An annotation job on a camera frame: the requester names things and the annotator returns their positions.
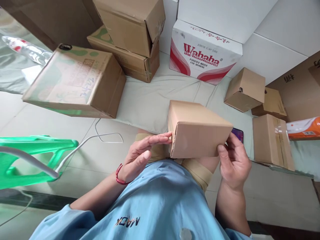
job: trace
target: green stool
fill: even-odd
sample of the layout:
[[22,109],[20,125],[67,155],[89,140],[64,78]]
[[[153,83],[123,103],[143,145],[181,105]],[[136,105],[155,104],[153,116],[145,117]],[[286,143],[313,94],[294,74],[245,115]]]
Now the green stool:
[[[52,138],[47,135],[0,138],[0,146],[19,149],[30,155],[52,152],[53,156],[47,164],[51,169],[56,167],[65,151],[73,150],[78,145],[79,143],[76,140]],[[0,189],[55,180],[45,172],[34,175],[20,175],[16,167],[12,166],[17,159],[18,157],[14,155],[0,152]]]

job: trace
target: wahaha box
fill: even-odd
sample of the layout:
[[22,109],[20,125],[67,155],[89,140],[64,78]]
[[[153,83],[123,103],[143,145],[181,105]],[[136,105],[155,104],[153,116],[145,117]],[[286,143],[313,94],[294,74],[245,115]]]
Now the wahaha box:
[[217,85],[242,56],[242,44],[177,20],[170,69]]

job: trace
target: wahaha logo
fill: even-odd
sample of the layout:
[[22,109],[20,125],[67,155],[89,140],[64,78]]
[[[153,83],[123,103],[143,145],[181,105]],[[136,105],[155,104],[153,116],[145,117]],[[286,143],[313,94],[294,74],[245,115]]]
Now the wahaha logo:
[[213,66],[218,66],[219,65],[219,61],[215,60],[212,55],[207,56],[207,55],[203,55],[201,53],[201,51],[197,52],[194,51],[195,47],[192,47],[189,44],[184,43],[184,54],[188,55],[188,56],[192,56],[195,59],[198,59],[200,61],[206,62],[208,64],[211,64]]

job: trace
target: blue t-shirt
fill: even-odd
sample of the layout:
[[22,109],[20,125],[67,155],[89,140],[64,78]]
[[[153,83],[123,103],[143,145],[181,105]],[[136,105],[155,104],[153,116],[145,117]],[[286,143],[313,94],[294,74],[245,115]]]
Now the blue t-shirt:
[[46,217],[30,239],[250,239],[224,230],[210,212],[191,174],[172,160],[148,164],[121,193],[102,220],[67,205]]

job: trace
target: red string bracelet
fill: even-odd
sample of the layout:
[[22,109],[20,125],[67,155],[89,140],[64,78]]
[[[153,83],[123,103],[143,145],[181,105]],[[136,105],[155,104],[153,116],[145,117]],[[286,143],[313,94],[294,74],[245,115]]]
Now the red string bracelet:
[[120,183],[121,185],[127,185],[127,184],[131,183],[132,181],[126,183],[125,181],[120,180],[120,179],[118,178],[118,173],[119,173],[120,169],[122,168],[122,166],[123,166],[122,163],[120,163],[120,166],[119,166],[118,169],[116,170],[116,181],[117,181],[117,183]]

